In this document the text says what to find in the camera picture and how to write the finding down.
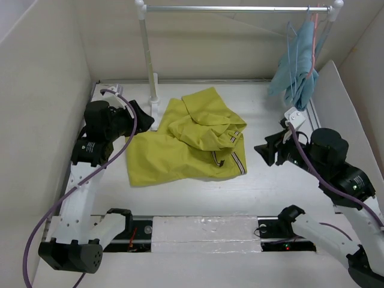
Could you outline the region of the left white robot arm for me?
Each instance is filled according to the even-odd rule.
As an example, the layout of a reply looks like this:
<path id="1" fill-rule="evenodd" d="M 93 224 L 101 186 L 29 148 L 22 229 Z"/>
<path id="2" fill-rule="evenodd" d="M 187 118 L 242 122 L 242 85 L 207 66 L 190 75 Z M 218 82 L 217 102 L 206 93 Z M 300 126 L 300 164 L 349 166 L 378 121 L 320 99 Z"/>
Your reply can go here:
<path id="1" fill-rule="evenodd" d="M 94 274 L 100 267 L 104 249 L 117 236 L 134 232 L 129 209 L 111 208 L 92 225 L 91 212 L 97 187 L 114 159 L 113 143 L 121 136 L 132 139 L 154 123 L 136 100 L 127 107 L 113 107 L 108 101 L 92 101 L 84 112 L 83 137 L 76 140 L 71 156 L 66 198 L 59 223 L 49 241 L 41 242 L 38 255 L 53 269 Z"/>

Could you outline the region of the yellow-green trousers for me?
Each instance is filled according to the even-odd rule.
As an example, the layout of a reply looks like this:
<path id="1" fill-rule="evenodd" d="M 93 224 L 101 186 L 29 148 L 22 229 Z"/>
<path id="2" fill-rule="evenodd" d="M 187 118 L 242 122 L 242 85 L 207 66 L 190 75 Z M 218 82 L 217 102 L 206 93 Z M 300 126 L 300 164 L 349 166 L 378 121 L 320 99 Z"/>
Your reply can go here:
<path id="1" fill-rule="evenodd" d="M 170 99 L 157 131 L 134 136 L 127 148 L 130 185 L 246 174 L 246 126 L 215 88 Z"/>

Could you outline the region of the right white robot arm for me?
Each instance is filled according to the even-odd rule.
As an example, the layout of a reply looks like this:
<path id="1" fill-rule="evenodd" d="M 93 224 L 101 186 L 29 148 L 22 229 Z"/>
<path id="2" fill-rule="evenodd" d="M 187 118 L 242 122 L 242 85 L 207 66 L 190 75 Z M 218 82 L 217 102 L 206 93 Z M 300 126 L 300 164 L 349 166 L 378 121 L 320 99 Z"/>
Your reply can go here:
<path id="1" fill-rule="evenodd" d="M 335 130 L 318 128 L 306 143 L 299 141 L 299 132 L 284 140 L 290 131 L 266 137 L 266 143 L 254 150 L 269 166 L 289 161 L 312 174 L 359 241 L 331 224 L 318 223 L 296 205 L 285 207 L 276 217 L 259 218 L 255 232 L 278 250 L 304 238 L 337 259 L 359 287 L 383 287 L 383 215 L 369 177 L 346 162 L 349 144 Z"/>

